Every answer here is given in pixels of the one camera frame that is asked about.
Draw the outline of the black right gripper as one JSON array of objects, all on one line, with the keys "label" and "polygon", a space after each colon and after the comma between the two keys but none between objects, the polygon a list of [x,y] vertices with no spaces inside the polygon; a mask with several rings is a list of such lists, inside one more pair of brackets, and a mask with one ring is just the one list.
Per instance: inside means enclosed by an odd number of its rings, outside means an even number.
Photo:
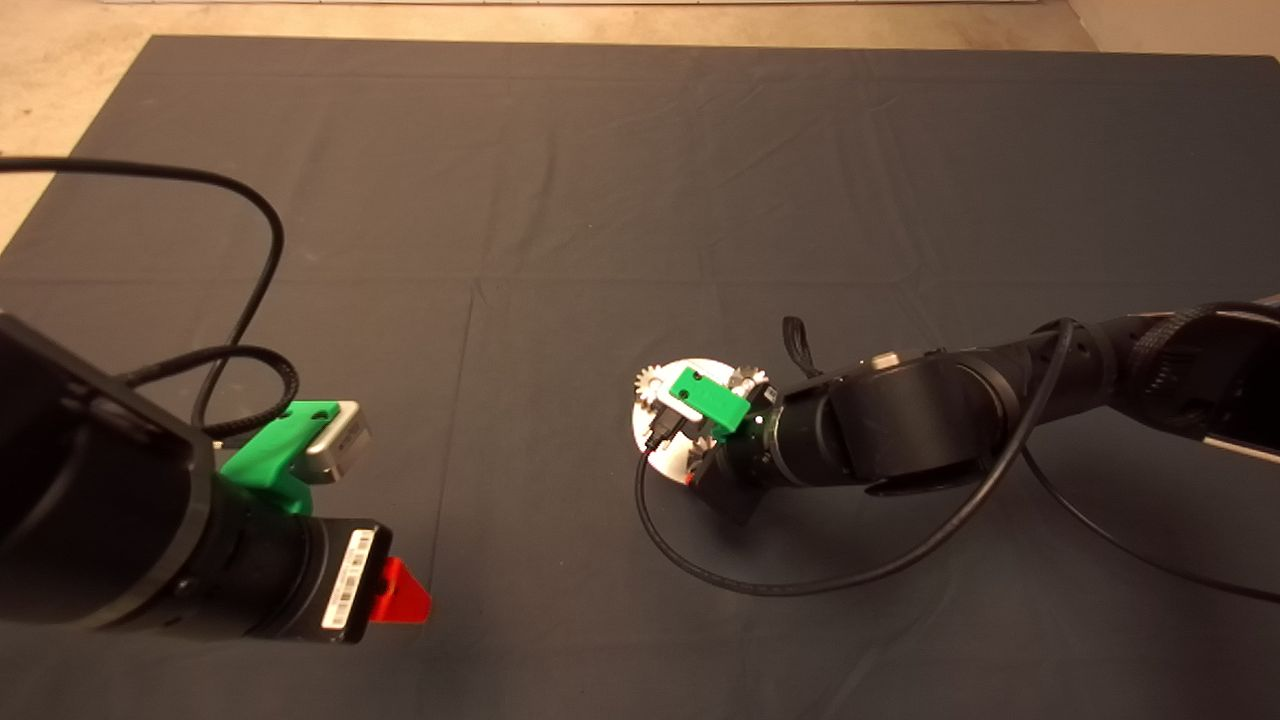
[{"label": "black right gripper", "polygon": [[718,438],[695,471],[684,478],[695,497],[723,519],[744,527],[764,497],[786,487],[777,462],[777,425],[782,407],[753,409],[733,432]]}]

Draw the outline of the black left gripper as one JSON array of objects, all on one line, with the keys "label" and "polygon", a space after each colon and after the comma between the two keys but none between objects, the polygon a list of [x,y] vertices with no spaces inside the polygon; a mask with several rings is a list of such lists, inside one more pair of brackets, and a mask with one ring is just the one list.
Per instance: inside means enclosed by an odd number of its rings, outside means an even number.
[{"label": "black left gripper", "polygon": [[371,519],[269,514],[212,588],[219,637],[357,644],[376,624],[425,624],[433,598]]}]

